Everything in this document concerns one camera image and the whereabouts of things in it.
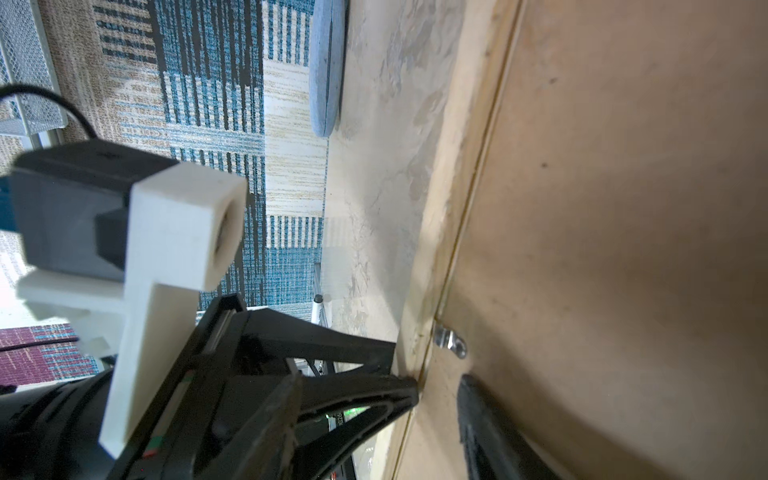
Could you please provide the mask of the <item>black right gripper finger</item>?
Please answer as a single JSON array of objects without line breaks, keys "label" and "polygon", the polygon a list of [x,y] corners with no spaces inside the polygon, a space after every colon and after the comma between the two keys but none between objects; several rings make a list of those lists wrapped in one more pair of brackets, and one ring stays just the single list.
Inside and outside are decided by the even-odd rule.
[{"label": "black right gripper finger", "polygon": [[556,479],[499,403],[469,374],[457,392],[460,442],[470,479]]}]

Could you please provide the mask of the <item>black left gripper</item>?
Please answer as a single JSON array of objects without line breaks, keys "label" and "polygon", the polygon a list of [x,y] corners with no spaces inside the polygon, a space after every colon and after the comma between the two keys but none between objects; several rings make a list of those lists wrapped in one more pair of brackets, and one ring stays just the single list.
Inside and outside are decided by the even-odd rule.
[{"label": "black left gripper", "polygon": [[[272,310],[238,295],[211,303],[152,400],[111,479],[321,479],[418,403],[391,372],[395,344]],[[273,359],[350,364],[302,376]],[[363,413],[307,444],[298,429],[351,408]]]}]

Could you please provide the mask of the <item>brown frame backing board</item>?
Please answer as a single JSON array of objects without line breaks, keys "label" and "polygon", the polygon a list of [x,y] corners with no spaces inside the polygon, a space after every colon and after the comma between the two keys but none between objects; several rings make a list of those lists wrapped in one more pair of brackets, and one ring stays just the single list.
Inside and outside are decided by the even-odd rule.
[{"label": "brown frame backing board", "polygon": [[469,374],[558,476],[767,475],[767,5],[524,1],[392,479]]}]

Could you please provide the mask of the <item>light wooden picture frame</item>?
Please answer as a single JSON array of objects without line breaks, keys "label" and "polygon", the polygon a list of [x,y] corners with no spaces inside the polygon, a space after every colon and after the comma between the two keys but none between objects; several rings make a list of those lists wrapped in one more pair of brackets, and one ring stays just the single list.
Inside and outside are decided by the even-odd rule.
[{"label": "light wooden picture frame", "polygon": [[426,378],[433,330],[458,254],[524,1],[469,1],[427,190],[394,370]]}]

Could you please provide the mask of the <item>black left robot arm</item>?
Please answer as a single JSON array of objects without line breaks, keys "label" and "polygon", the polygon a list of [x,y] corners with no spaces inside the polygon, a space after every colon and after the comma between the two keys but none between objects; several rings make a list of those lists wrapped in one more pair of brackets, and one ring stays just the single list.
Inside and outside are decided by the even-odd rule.
[{"label": "black left robot arm", "polygon": [[211,303],[125,449],[98,436],[113,371],[1,399],[5,479],[325,479],[418,402],[391,342],[237,295]]}]

